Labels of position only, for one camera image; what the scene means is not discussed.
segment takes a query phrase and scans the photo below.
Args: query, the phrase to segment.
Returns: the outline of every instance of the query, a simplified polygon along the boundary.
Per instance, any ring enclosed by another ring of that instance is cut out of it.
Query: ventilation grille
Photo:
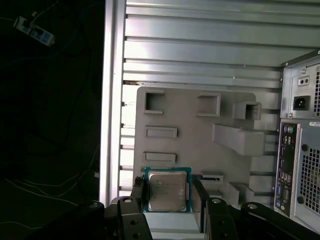
[[[316,72],[316,80],[315,80],[315,91],[314,91],[314,108],[313,112],[316,114],[317,117],[320,116],[320,71]]]
[[[320,150],[310,148],[309,155],[302,157],[300,193],[305,196],[304,205],[320,214]]]

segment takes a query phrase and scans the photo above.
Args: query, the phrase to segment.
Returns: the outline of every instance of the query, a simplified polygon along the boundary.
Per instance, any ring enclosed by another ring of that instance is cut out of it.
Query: black mounting arm
[[[143,214],[146,183],[136,178],[131,196],[117,197],[104,208],[100,202],[76,207],[34,232],[28,240],[152,240]],[[192,180],[192,212],[209,240],[316,240],[320,235],[257,203],[238,210],[220,198],[210,198],[202,183]]]

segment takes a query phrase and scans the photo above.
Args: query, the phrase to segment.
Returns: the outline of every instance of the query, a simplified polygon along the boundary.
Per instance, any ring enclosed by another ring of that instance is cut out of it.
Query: metal frame
[[[263,236],[266,239],[270,237],[270,239],[298,240],[317,239],[319,237],[317,233],[260,203],[247,202],[241,205],[240,210],[238,210],[228,205],[221,198],[210,198],[199,180],[193,179],[192,186],[193,189],[196,189],[192,198],[192,210],[194,213],[200,214],[198,227],[200,232],[205,232],[206,239],[258,239],[258,237]],[[139,214],[138,208],[141,212],[143,211],[144,204],[141,204],[141,200],[147,199],[146,187],[148,186],[146,186],[146,183],[143,184],[143,178],[137,177],[131,197],[119,197],[112,203],[118,205],[121,214],[123,214],[124,209],[129,208],[130,211],[127,214],[130,214],[134,219],[135,214]],[[132,233],[133,226],[128,226],[126,229],[130,229],[130,233]],[[140,234],[145,236],[143,239],[148,239],[147,237],[150,236],[150,232],[147,230]]]
[[[106,0],[99,201],[118,196],[126,0]]]

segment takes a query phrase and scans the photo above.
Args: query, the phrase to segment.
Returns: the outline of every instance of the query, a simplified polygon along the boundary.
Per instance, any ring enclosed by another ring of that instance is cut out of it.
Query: blue cable
[[[98,1],[98,2],[95,2],[95,3],[87,6],[87,7],[82,11],[82,13],[80,14],[80,20],[83,20],[86,12],[87,12],[90,8],[95,7],[95,6],[97,6],[97,5],[100,5],[100,4],[105,4],[105,3],[102,2],[102,1]],[[74,31],[73,31],[73,34],[72,34],[72,36],[70,37],[70,39],[69,39],[69,41],[67,42],[67,44],[66,44],[60,51],[58,51],[58,52],[55,52],[55,53],[53,53],[53,54],[51,54],[51,55],[49,55],[49,56],[37,56],[37,57],[24,57],[24,58],[20,58],[20,59],[13,60],[12,62],[10,62],[10,63],[8,64],[8,66],[11,66],[11,65],[13,65],[13,64],[19,63],[19,62],[21,62],[21,61],[27,61],[27,60],[53,59],[53,58],[57,57],[59,54],[61,54],[67,47],[69,47],[69,45],[75,40],[75,38],[76,38],[76,36],[77,36],[78,33],[79,33],[79,30],[78,30],[78,29],[74,30]]]

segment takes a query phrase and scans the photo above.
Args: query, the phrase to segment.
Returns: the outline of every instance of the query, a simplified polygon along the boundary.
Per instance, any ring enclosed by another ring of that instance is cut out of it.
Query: dark background
[[[40,12],[54,2],[5,1],[1,3],[0,17],[28,18],[34,10]],[[96,2],[60,0],[36,20],[35,24],[55,35],[52,47],[14,29],[14,22],[0,19],[1,240],[23,239],[32,233],[23,226],[4,222],[41,227],[75,207],[67,202],[33,195],[7,180],[44,195],[17,180],[59,185],[89,167],[100,142],[104,4],[89,8],[83,20],[79,20],[79,16],[87,6]],[[58,56],[12,64],[20,58],[51,56],[59,52],[76,29],[79,34]],[[47,139],[60,146],[56,147]],[[99,149],[91,169],[99,171]],[[76,182],[77,177],[62,186],[37,187],[49,195],[60,195]],[[93,171],[84,172],[79,182],[80,188],[78,184],[59,198],[75,204],[98,199],[99,180]]]

